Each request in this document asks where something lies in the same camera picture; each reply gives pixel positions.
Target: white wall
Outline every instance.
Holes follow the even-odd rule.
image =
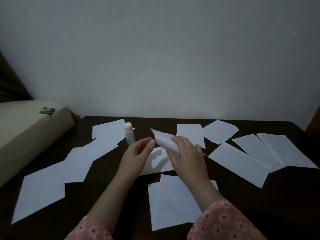
[[[293,121],[320,103],[319,0],[0,0],[0,50],[81,116]]]

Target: glue stick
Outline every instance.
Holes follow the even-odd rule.
[[[128,147],[129,147],[136,142],[136,139],[134,138],[134,129],[131,123],[125,123],[123,126],[124,126],[125,138],[127,140]]]

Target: wooden furniture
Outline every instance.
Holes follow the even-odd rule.
[[[115,175],[126,141],[94,161],[83,183],[65,184],[66,197],[10,226],[23,177],[63,161],[70,150],[91,140],[92,126],[115,121],[116,117],[85,117],[75,127],[0,188],[0,239],[64,239],[91,209]],[[201,124],[214,120],[125,118],[135,127],[136,139],[153,136],[150,128],[175,134],[177,124]],[[252,133],[286,135],[306,156],[320,166],[320,147],[291,122],[226,121],[240,131],[233,138]],[[239,149],[231,140],[227,141]],[[218,145],[205,139],[209,155]],[[205,158],[210,179],[219,191],[271,239],[320,239],[320,171],[286,167],[269,174],[262,189]],[[163,174],[176,175],[174,171]],[[186,239],[192,224],[152,232],[147,186],[158,182],[160,173],[140,176],[134,183],[118,220],[114,239]]]

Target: left hand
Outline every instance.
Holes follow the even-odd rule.
[[[116,177],[132,184],[144,169],[155,144],[155,140],[151,137],[138,140],[132,144],[123,154]]]

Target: mattress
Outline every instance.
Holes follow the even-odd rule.
[[[0,187],[74,125],[59,103],[0,103]]]

